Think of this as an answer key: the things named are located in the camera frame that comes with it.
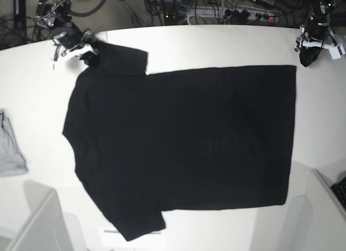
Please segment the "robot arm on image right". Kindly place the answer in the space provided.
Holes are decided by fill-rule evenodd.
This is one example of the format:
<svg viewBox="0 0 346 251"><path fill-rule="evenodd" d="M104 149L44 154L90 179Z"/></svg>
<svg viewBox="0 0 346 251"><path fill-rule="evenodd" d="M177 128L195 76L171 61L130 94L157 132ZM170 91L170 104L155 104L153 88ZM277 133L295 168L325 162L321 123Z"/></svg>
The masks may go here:
<svg viewBox="0 0 346 251"><path fill-rule="evenodd" d="M307 21L300 27L295 47L304 67L314 63L323 49L337 46L330 28L330 13L337 9L337 0L310 0L310 4Z"/></svg>

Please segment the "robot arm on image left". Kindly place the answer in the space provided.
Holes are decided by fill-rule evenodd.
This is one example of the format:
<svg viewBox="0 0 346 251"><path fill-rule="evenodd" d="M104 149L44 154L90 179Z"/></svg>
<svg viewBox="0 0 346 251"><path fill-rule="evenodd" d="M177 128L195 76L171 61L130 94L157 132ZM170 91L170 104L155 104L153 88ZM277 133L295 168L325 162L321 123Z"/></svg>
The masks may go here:
<svg viewBox="0 0 346 251"><path fill-rule="evenodd" d="M72 21L72 0L39 0L34 22L48 31L54 42L54 63L72 58L96 67L100 63L99 50L95 47L95 36L90 29L81 31Z"/></svg>

